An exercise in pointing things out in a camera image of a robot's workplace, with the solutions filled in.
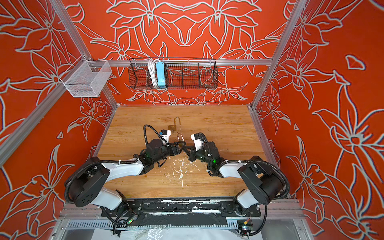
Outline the brass padlock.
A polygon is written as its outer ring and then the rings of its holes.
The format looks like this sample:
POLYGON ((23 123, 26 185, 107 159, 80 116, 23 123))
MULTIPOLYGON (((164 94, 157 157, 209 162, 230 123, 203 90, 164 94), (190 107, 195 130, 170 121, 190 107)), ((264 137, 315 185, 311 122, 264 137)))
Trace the brass padlock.
POLYGON ((171 125, 168 125, 168 130, 170 130, 172 133, 177 132, 181 129, 181 119, 179 117, 174 118, 174 123, 171 125))
MULTIPOLYGON (((178 141, 184 141, 184 142, 185 142, 182 133, 177 133, 177 138, 178 138, 178 141)), ((180 149, 181 151, 182 151, 182 150, 184 149, 184 147, 185 147, 185 145, 178 145, 178 146, 179 146, 179 149, 180 149)))

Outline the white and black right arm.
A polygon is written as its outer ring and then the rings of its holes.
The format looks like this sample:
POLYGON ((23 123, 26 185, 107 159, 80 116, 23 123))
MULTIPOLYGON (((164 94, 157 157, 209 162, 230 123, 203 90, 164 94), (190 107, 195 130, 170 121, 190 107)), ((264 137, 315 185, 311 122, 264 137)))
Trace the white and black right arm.
POLYGON ((237 178, 243 180, 246 189, 240 191, 230 204, 229 211, 240 217, 246 216, 252 206, 264 206, 263 220, 256 230, 247 226, 248 219, 237 233, 242 237, 255 236, 260 233, 267 221, 268 205, 271 201, 284 199, 290 191, 286 175, 275 165, 264 161, 259 156, 249 160, 228 160, 223 158, 216 144, 209 142, 203 133, 191 135, 193 146, 183 147, 189 161, 196 160, 207 164, 211 177, 237 178))

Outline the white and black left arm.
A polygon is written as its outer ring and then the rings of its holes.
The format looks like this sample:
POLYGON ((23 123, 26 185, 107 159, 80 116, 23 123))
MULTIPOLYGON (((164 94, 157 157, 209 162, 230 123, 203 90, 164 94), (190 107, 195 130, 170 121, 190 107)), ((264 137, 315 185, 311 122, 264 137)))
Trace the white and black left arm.
POLYGON ((158 132, 151 125, 143 126, 146 148, 129 160, 100 160, 89 158, 65 182, 65 201, 81 208, 89 204, 103 209, 116 210, 125 196, 118 190, 111 191, 105 184, 124 177, 141 176, 155 165, 162 167, 167 157, 182 153, 186 142, 170 142, 170 130, 158 132))

